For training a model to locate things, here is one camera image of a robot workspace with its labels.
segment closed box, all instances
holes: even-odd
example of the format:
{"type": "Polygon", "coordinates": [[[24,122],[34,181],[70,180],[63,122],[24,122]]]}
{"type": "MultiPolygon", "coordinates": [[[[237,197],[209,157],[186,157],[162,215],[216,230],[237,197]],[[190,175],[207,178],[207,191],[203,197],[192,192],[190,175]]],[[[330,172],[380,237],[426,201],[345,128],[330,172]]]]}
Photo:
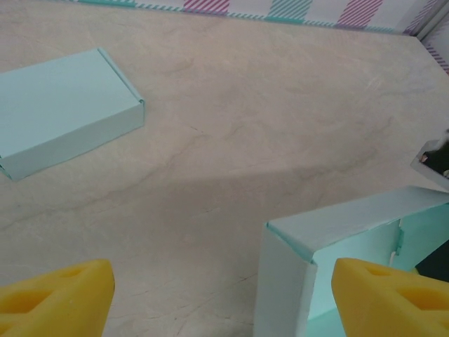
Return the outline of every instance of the closed box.
{"type": "Polygon", "coordinates": [[[101,48],[0,74],[0,171],[19,180],[144,117],[144,100],[101,48]]]}
{"type": "Polygon", "coordinates": [[[338,258],[412,270],[448,239],[449,194],[419,187],[268,222],[254,337],[345,337],[330,285],[338,258]]]}

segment yellow foam pad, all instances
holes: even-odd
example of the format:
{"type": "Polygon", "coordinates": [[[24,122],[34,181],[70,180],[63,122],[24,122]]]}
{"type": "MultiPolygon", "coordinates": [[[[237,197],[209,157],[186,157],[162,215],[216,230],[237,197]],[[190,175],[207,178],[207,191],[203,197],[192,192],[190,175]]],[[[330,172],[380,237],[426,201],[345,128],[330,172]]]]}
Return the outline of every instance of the yellow foam pad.
{"type": "Polygon", "coordinates": [[[341,258],[332,290],[348,337],[449,337],[449,283],[341,258]]]}
{"type": "Polygon", "coordinates": [[[108,260],[0,287],[0,336],[100,337],[113,295],[108,260]]]}

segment striped wall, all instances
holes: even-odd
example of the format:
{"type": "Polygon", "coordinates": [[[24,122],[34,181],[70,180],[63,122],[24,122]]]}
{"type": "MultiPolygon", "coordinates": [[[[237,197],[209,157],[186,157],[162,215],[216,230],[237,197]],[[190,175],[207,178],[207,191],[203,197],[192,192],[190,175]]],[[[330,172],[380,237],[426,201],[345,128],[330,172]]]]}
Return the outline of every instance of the striped wall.
{"type": "Polygon", "coordinates": [[[430,55],[449,74],[449,14],[423,42],[430,55]]]}
{"type": "Polygon", "coordinates": [[[372,32],[411,34],[440,0],[71,0],[372,32]]]}

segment marble table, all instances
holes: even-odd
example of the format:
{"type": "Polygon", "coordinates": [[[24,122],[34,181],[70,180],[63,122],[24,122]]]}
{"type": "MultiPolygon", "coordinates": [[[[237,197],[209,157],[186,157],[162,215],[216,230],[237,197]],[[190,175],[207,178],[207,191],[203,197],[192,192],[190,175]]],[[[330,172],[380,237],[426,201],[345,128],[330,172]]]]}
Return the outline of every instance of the marble table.
{"type": "Polygon", "coordinates": [[[144,128],[0,176],[0,284],[111,260],[105,336],[249,337],[264,221],[404,185],[449,126],[413,37],[2,0],[0,72],[102,46],[144,128]]]}

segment open box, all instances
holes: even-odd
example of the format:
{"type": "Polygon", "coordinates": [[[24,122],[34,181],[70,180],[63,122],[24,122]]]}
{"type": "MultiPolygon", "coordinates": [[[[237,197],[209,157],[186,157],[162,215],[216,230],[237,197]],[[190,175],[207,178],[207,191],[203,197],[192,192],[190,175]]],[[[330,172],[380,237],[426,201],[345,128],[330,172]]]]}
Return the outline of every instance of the open box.
{"type": "Polygon", "coordinates": [[[330,285],[338,258],[412,270],[448,239],[449,194],[420,187],[268,222],[254,337],[345,337],[330,285]]]}

